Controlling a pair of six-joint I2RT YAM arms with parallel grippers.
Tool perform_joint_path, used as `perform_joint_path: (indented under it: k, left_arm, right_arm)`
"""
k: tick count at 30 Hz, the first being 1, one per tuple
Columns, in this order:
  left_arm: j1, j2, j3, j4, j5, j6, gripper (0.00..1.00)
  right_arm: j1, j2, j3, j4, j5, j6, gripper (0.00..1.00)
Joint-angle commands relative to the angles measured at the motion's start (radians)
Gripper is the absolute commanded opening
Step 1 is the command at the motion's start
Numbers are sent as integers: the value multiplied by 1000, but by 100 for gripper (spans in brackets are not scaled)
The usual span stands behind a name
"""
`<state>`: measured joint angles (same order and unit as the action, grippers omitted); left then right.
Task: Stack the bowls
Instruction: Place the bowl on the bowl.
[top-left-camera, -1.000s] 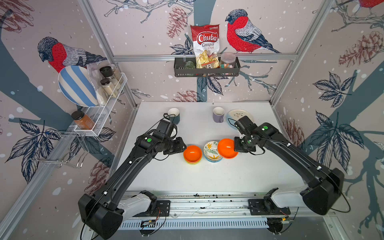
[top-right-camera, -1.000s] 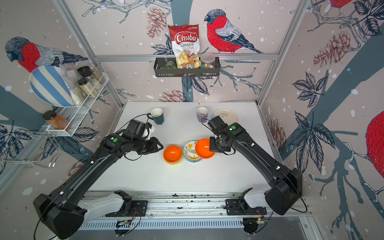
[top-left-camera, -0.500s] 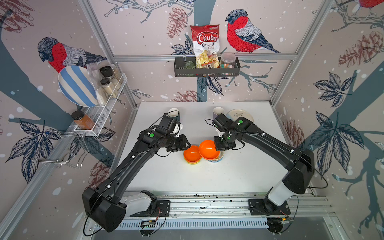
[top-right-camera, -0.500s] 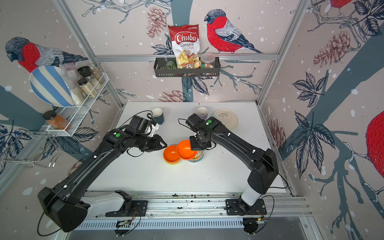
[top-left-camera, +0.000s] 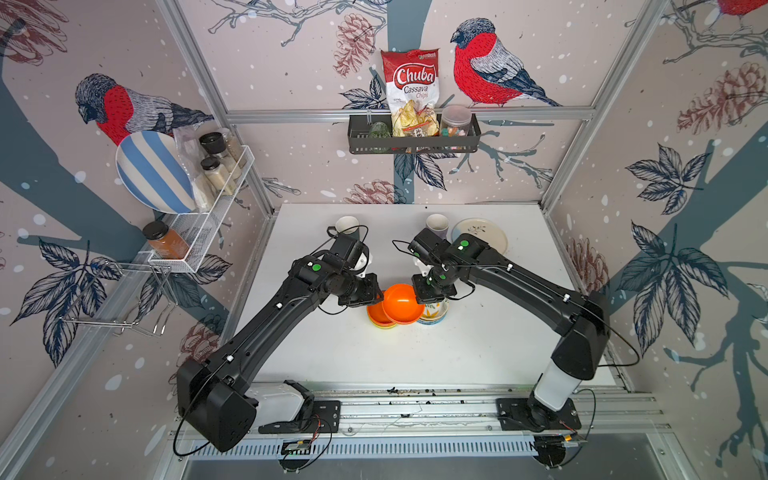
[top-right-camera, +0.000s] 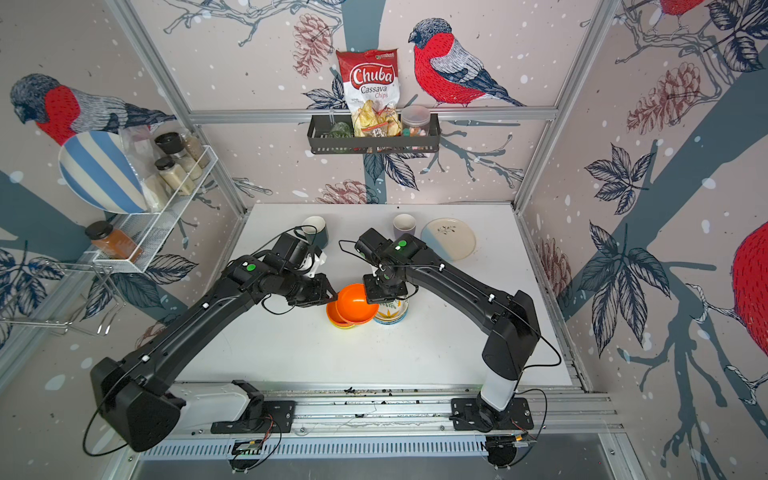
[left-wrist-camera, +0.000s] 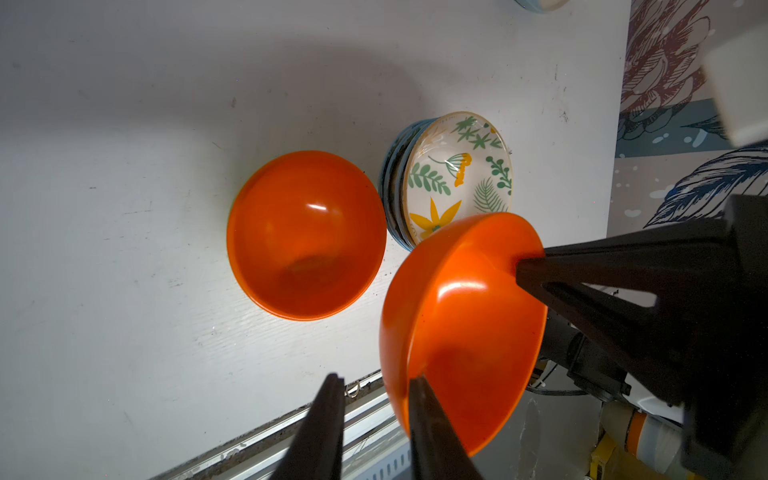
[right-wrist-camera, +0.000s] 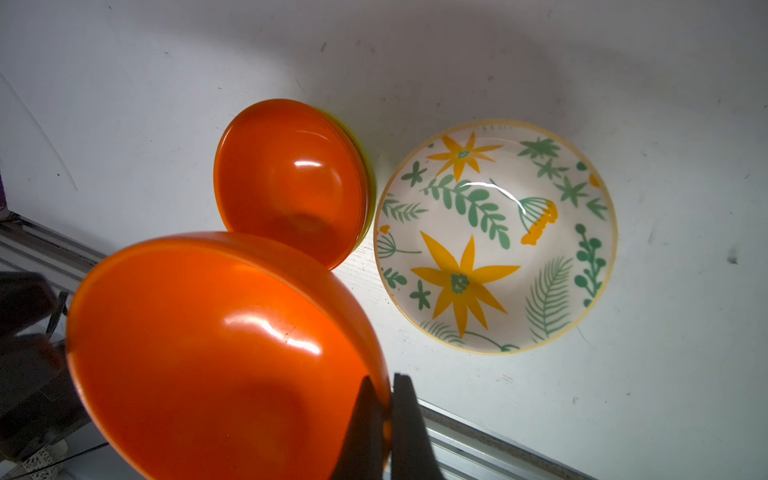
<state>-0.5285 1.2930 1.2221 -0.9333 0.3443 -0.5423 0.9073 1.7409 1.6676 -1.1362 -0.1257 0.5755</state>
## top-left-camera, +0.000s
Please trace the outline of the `small orange bowl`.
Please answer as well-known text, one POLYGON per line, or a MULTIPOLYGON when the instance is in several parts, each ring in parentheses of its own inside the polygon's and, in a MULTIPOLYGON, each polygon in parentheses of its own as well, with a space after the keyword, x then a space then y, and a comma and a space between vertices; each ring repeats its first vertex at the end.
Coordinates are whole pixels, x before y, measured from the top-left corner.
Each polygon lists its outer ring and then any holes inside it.
POLYGON ((383 303, 370 305, 366 307, 366 312, 369 320, 374 324, 397 324, 391 320, 385 313, 383 303))

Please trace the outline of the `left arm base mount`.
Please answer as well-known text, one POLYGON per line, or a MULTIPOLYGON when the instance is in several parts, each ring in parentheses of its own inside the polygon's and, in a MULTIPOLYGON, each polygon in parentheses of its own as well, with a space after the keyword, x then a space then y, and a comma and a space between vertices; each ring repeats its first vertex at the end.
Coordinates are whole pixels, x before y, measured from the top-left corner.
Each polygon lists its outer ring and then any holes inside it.
POLYGON ((260 434, 337 433, 342 403, 317 400, 293 380, 255 385, 250 392, 259 405, 254 426, 260 434))

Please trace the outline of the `large orange bowl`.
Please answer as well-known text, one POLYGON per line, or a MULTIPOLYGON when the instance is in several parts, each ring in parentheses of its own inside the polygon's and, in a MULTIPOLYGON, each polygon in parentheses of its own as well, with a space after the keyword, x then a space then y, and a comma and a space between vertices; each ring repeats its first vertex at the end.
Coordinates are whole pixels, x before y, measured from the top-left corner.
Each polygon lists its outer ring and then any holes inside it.
POLYGON ((417 301, 415 290, 409 284, 396 284, 384 292, 383 311, 387 318, 399 325, 416 323, 425 306, 417 301))

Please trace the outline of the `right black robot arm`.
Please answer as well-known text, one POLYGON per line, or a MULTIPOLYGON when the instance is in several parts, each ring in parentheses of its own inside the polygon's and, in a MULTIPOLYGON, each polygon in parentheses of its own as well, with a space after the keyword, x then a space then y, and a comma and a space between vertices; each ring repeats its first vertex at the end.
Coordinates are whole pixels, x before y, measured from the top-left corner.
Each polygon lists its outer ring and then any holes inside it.
POLYGON ((539 430, 565 407, 570 394, 594 378, 611 335, 604 301, 555 284, 515 264, 471 234, 455 241, 423 229, 407 251, 429 268, 412 277, 420 304, 457 301, 455 283, 485 287, 532 313, 560 336, 524 412, 539 430))

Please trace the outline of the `yellow flower patterned bowl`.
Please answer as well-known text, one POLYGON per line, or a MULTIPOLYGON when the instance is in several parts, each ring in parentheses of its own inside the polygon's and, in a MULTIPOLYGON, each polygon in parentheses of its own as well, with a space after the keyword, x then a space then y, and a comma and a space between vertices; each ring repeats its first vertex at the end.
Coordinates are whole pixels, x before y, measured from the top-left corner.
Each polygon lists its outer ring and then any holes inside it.
POLYGON ((421 317, 434 318, 446 316, 449 311, 449 301, 442 300, 440 302, 429 303, 424 306, 421 317))

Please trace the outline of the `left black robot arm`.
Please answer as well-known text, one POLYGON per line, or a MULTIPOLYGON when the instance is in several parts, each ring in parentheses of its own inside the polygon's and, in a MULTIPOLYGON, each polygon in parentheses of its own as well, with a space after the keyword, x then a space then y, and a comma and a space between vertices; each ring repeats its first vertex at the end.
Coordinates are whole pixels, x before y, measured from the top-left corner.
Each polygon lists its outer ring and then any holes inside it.
POLYGON ((331 295, 349 308, 383 300, 374 273, 360 278, 310 256, 294 261, 273 297, 239 333, 205 361, 190 358, 179 367, 182 420, 218 451, 235 447, 257 417, 258 401, 246 396, 257 373, 299 322, 331 295))

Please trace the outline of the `blue yellow patterned bowl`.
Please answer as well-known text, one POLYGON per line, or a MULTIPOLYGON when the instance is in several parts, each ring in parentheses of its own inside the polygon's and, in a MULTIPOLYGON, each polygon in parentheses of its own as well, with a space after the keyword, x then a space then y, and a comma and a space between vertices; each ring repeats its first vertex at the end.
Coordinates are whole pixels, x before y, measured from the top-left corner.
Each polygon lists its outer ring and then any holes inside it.
POLYGON ((421 317, 421 318, 418 320, 418 323, 419 323, 419 324, 423 324, 423 325, 429 325, 429 326, 433 326, 433 325, 437 325, 437 324, 439 324, 439 323, 440 323, 440 322, 442 322, 444 319, 445 319, 445 317, 444 317, 444 316, 442 316, 442 317, 434 317, 434 318, 432 318, 432 317, 430 317, 430 318, 427 318, 427 317, 421 317))

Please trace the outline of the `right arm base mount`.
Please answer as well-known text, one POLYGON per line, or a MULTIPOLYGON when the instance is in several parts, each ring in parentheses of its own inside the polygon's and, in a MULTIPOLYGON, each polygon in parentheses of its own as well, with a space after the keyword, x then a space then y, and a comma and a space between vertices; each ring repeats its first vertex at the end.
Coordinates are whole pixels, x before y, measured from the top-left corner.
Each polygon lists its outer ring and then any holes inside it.
POLYGON ((548 430, 578 431, 582 427, 573 401, 568 398, 560 410, 551 410, 533 395, 504 397, 495 400, 497 419, 503 431, 548 430))

